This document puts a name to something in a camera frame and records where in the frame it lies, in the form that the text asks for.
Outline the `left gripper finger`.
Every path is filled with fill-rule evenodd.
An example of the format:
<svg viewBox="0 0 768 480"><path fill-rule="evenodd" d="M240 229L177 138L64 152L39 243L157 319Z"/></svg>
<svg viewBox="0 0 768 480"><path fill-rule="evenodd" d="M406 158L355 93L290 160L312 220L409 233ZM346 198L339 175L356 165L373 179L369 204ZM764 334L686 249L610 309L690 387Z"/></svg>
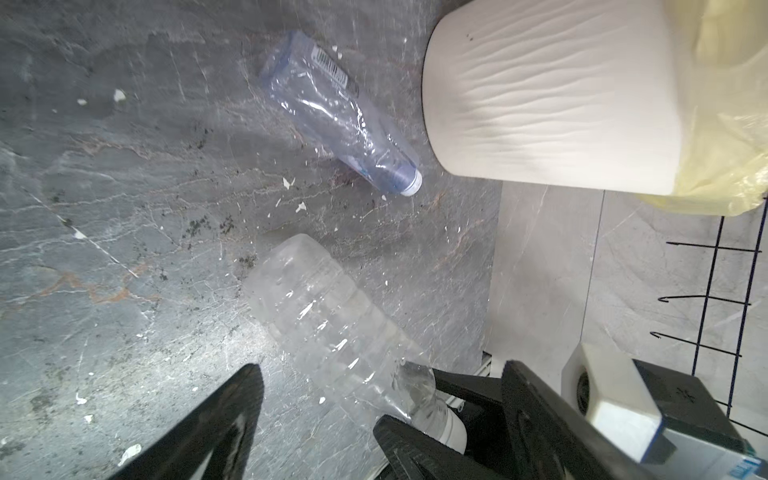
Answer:
<svg viewBox="0 0 768 480"><path fill-rule="evenodd" d="M502 479L496 472L392 416L382 416L373 435L398 479Z"/></svg>
<svg viewBox="0 0 768 480"><path fill-rule="evenodd" d="M260 366L246 364L114 479L241 479L264 399Z"/></svg>
<svg viewBox="0 0 768 480"><path fill-rule="evenodd" d="M461 402L452 410L461 420L502 419L502 381L500 378L473 376L433 370L437 390Z"/></svg>
<svg viewBox="0 0 768 480"><path fill-rule="evenodd" d="M501 394L516 479L651 479L523 362L508 361Z"/></svg>

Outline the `clear crushed bottle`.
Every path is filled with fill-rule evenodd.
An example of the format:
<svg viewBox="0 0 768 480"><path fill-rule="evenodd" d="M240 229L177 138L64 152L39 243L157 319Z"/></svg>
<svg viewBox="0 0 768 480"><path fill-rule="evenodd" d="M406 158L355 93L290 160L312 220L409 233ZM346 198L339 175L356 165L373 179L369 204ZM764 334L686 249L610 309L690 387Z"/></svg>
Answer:
<svg viewBox="0 0 768 480"><path fill-rule="evenodd" d="M295 368L370 430L389 415L464 452L464 423L438 395L424 349L305 234L284 241L244 279L253 316Z"/></svg>

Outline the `clear bottle white cap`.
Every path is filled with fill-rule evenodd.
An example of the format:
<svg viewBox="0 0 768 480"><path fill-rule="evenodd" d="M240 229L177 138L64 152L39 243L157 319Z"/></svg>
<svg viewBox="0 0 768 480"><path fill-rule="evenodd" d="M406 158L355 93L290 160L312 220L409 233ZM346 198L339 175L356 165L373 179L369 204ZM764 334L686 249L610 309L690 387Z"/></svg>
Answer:
<svg viewBox="0 0 768 480"><path fill-rule="evenodd" d="M270 52L259 79L297 130L323 145L381 192L405 197L421 188L419 157L332 56L301 31Z"/></svg>

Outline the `white plastic waste bin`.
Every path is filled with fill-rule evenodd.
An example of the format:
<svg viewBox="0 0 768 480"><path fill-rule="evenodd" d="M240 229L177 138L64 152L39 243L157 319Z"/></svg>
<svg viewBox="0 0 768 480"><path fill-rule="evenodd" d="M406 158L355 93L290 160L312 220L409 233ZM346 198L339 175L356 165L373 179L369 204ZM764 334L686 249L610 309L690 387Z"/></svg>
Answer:
<svg viewBox="0 0 768 480"><path fill-rule="evenodd" d="M458 176L670 194L682 153L661 1L472 1L426 51L426 131Z"/></svg>

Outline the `yellow bin liner bag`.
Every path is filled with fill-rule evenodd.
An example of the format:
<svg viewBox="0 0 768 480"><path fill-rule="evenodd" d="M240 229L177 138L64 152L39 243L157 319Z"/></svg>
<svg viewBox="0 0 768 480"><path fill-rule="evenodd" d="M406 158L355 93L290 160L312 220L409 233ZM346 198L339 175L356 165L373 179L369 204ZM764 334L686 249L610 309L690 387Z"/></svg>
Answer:
<svg viewBox="0 0 768 480"><path fill-rule="evenodd" d="M684 141L674 188L643 201L738 216L767 193L767 4L668 1Z"/></svg>

